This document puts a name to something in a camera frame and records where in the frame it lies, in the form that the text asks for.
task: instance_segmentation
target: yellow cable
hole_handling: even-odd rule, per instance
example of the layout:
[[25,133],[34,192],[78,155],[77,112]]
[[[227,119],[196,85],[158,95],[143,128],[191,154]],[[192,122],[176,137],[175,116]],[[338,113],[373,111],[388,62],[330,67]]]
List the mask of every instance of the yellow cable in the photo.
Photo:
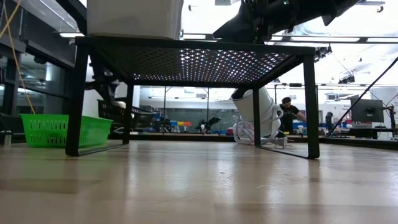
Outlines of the yellow cable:
[[[7,21],[6,26],[4,26],[3,30],[0,32],[0,38],[3,36],[3,34],[6,32],[6,29],[9,28],[10,23],[12,21],[12,19],[14,18],[15,14],[18,11],[19,6],[21,5],[21,1],[19,0],[17,3],[17,6],[15,7],[14,11],[11,13],[11,16],[9,18],[9,21]],[[4,12],[7,14],[7,10],[6,10],[6,5],[4,5]]]
[[12,41],[11,29],[10,29],[10,25],[9,25],[9,24],[11,23],[11,19],[12,19],[12,18],[10,17],[10,19],[8,19],[7,10],[6,10],[6,6],[5,6],[5,5],[4,5],[4,15],[6,16],[6,21],[7,21],[7,24],[6,24],[7,26],[5,27],[5,29],[8,30],[8,35],[9,35],[9,37],[10,37],[12,54],[14,55],[14,61],[15,61],[15,65],[16,65],[16,67],[17,67],[19,79],[21,80],[22,87],[24,88],[25,96],[26,96],[26,99],[27,99],[27,101],[28,101],[28,103],[29,103],[30,109],[32,110],[33,114],[36,114],[35,109],[34,109],[34,107],[33,107],[33,105],[32,105],[32,102],[30,101],[29,95],[27,94],[27,91],[26,91],[26,88],[25,88],[24,80],[22,79],[21,70],[20,70],[20,68],[19,68],[18,58],[17,58],[17,54],[15,53],[14,42]]

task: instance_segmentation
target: black cable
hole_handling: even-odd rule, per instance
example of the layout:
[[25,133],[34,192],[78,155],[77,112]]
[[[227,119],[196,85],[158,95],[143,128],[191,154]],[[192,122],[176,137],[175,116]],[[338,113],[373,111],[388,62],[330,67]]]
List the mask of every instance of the black cable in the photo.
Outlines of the black cable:
[[394,99],[395,99],[395,97],[397,97],[398,96],[398,93],[390,100],[390,101],[388,101],[388,103],[387,103],[387,105],[389,104],[389,103],[391,103],[391,101],[393,101]]
[[[372,96],[374,96],[376,99],[378,99],[378,100],[380,100],[377,96],[375,96],[371,91],[370,91],[370,94],[372,94]],[[381,101],[381,103],[387,108],[388,106],[382,101],[382,100],[380,100]],[[388,113],[388,111],[387,110],[384,110],[383,109],[383,111],[385,111],[386,113],[387,113],[387,116],[389,117],[389,118],[391,118],[390,117],[390,114]]]
[[372,88],[372,86],[374,84],[376,84],[381,77],[383,77],[396,63],[398,62],[398,57],[390,64],[390,66],[388,66],[388,68],[381,74],[378,76],[377,79],[375,79],[372,84],[370,84],[367,89],[361,94],[361,96],[359,96],[358,99],[356,99],[356,101],[350,106],[350,108],[348,108],[348,110],[344,113],[344,115],[340,118],[340,120],[335,124],[335,126],[333,127],[333,129],[328,133],[328,137],[330,137],[333,132],[335,131],[335,129],[337,128],[338,124],[340,124],[342,122],[342,120],[345,118],[345,116],[351,111],[351,109],[360,101],[360,99]]
[[379,135],[377,136],[377,140],[379,140],[380,135],[381,135],[381,132],[379,132]]

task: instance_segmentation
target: green plastic basket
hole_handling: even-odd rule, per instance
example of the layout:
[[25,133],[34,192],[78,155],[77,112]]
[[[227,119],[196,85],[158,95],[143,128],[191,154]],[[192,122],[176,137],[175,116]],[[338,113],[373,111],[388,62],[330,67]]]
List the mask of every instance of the green plastic basket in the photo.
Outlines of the green plastic basket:
[[[69,115],[22,114],[26,143],[33,147],[65,147]],[[83,116],[79,147],[104,144],[112,120]]]

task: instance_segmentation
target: cable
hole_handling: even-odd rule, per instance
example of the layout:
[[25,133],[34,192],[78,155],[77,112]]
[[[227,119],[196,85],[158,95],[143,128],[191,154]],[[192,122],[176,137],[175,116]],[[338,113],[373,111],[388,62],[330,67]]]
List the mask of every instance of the cable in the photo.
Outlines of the cable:
[[[19,0],[19,1],[18,1],[17,6],[15,7],[14,11],[11,13],[10,18],[7,19],[6,25],[4,26],[4,28],[3,28],[2,31],[0,32],[0,39],[1,39],[1,37],[4,35],[4,33],[6,32],[6,29],[9,28],[12,19],[14,18],[15,14],[17,13],[17,11],[18,11],[18,9],[19,9],[19,6],[21,5],[21,1],[22,1],[22,0]],[[7,15],[6,5],[4,5],[4,12],[5,12],[6,15]]]
[[[14,10],[14,12],[16,12],[16,11],[18,10],[19,3],[18,3],[18,5],[16,6],[16,9]],[[7,21],[7,24],[6,24],[7,26],[5,27],[5,29],[8,30],[8,35],[9,35],[10,42],[11,42],[12,54],[13,54],[13,56],[14,56],[14,61],[15,61],[15,65],[16,65],[16,67],[17,67],[19,79],[21,80],[22,87],[24,88],[25,96],[26,96],[26,99],[27,99],[27,101],[28,101],[28,103],[29,103],[30,109],[32,110],[33,114],[36,114],[35,109],[34,109],[34,107],[33,107],[33,105],[32,105],[32,102],[30,101],[29,95],[27,94],[26,87],[25,87],[25,83],[24,83],[24,80],[23,80],[22,75],[21,75],[21,70],[20,70],[20,68],[19,68],[17,54],[15,53],[14,41],[12,41],[11,29],[10,29],[10,26],[9,26],[9,24],[11,23],[12,17],[10,17],[10,19],[8,19],[7,9],[6,9],[6,6],[5,6],[5,5],[4,5],[4,15],[5,15],[5,18],[6,18],[6,21]]]
[[[370,91],[369,93],[372,94],[372,96],[374,96],[376,99],[380,100],[380,99],[379,99],[377,96],[375,96],[371,91]],[[385,107],[388,107],[382,100],[380,100],[380,101],[381,101],[381,103],[382,103]],[[390,116],[390,114],[388,113],[387,110],[383,110],[383,111],[385,111],[386,114],[387,114],[387,116],[388,116],[389,118],[391,118],[391,116]]]
[[377,140],[380,138],[380,135],[381,135],[381,132],[379,132],[379,135],[377,135]]
[[331,53],[332,56],[336,59],[336,61],[346,70],[346,72],[348,72],[350,75],[353,75],[344,65],[342,62],[340,62],[340,60],[337,59],[336,55],[334,55],[333,53]]
[[346,117],[346,115],[351,111],[351,109],[359,102],[359,100],[372,88],[372,86],[377,83],[381,77],[384,76],[384,74],[386,74],[396,63],[398,62],[398,57],[390,64],[390,66],[388,66],[388,68],[381,74],[378,76],[377,79],[375,79],[372,84],[370,84],[367,89],[361,94],[361,96],[359,96],[358,99],[356,99],[356,101],[350,106],[350,108],[348,108],[348,110],[344,113],[344,115],[340,118],[340,120],[335,124],[335,126],[333,127],[333,129],[328,133],[328,137],[330,137],[333,132],[335,131],[335,129],[337,128],[338,124],[340,124],[342,122],[342,120]]
[[388,101],[387,105],[390,104],[391,101],[393,101],[393,100],[395,99],[395,97],[397,97],[397,96],[398,96],[398,93],[397,93],[390,101]]

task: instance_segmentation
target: person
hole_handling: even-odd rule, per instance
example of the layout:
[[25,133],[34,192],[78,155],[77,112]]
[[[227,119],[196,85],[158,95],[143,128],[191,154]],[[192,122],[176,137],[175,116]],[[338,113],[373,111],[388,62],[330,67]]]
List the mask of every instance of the person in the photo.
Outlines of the person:
[[285,97],[282,100],[282,104],[279,105],[282,111],[284,112],[283,117],[280,119],[281,125],[280,130],[283,132],[293,133],[293,119],[297,117],[297,119],[307,122],[303,113],[300,110],[292,105],[292,99],[290,97]]
[[331,131],[333,129],[333,113],[332,112],[328,112],[326,114],[325,120],[326,120],[326,128],[328,129],[328,131]]

